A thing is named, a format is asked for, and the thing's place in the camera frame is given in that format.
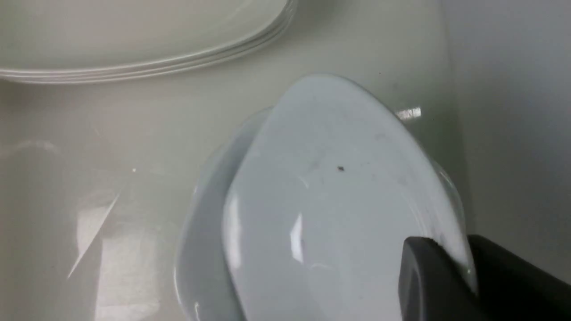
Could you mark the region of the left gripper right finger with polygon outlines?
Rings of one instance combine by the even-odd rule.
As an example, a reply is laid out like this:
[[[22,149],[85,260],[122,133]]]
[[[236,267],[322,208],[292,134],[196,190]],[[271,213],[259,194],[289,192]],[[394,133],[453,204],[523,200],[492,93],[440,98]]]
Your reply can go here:
[[[492,321],[569,321],[571,287],[481,236],[469,235],[479,302]]]

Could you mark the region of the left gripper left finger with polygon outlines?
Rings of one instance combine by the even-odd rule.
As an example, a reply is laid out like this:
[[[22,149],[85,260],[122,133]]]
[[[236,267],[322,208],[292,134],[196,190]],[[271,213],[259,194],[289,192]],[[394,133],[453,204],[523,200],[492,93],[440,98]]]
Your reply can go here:
[[[487,316],[454,262],[434,240],[404,240],[398,301],[404,321],[485,321]]]

